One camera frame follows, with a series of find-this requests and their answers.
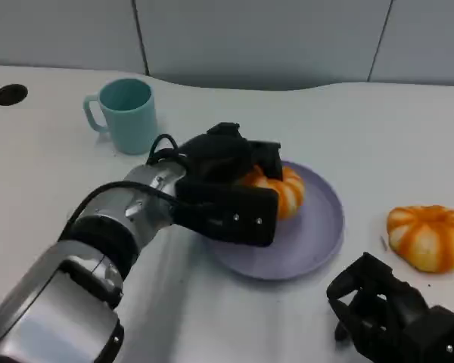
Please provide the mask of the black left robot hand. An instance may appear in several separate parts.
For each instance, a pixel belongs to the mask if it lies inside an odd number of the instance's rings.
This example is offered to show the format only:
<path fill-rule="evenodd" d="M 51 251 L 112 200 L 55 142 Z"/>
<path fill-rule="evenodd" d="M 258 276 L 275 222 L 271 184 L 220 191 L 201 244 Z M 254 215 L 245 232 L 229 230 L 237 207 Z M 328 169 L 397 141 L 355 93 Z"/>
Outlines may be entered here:
<path fill-rule="evenodd" d="M 239 129 L 237 123 L 219 123 L 182 144 L 178 151 L 186 156 L 193 175 L 203 182 L 231 184 L 257 167 L 268 178 L 281 181 L 281 145 L 248 140 Z"/>

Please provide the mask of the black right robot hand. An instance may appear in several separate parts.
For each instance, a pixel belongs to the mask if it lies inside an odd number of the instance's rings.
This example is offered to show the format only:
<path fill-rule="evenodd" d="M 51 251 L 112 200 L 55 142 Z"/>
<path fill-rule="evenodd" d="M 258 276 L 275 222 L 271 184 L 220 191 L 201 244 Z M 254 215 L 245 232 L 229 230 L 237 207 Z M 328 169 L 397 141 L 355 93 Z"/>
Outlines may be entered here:
<path fill-rule="evenodd" d="M 328 285 L 326 295 L 338 319 L 335 342 L 352 342 L 367 358 L 377 348 L 387 352 L 403 328 L 429 312 L 419 290 L 367 252 Z"/>

